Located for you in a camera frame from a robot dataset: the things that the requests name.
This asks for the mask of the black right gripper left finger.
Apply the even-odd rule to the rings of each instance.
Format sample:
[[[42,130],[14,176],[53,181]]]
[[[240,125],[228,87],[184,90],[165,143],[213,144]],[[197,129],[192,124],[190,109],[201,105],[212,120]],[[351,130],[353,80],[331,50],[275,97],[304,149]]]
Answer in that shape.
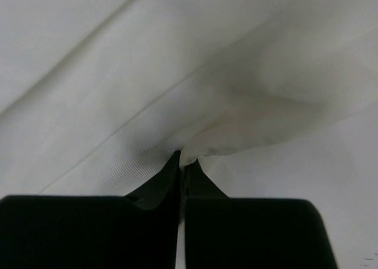
[[[126,196],[1,200],[2,268],[174,268],[179,152]]]

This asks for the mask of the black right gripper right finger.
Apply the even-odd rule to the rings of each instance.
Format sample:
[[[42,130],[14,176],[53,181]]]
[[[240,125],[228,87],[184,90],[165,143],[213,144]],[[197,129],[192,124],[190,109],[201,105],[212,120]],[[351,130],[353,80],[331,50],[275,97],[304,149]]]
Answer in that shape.
[[[302,199],[231,198],[199,162],[184,169],[187,268],[336,268],[315,206]]]

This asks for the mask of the white pleated skirt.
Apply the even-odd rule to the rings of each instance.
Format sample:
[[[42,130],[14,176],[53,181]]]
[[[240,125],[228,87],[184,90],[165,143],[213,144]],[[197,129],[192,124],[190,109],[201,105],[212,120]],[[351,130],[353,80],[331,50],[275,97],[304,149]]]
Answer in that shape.
[[[123,196],[176,150],[377,267],[377,0],[1,0],[1,196]]]

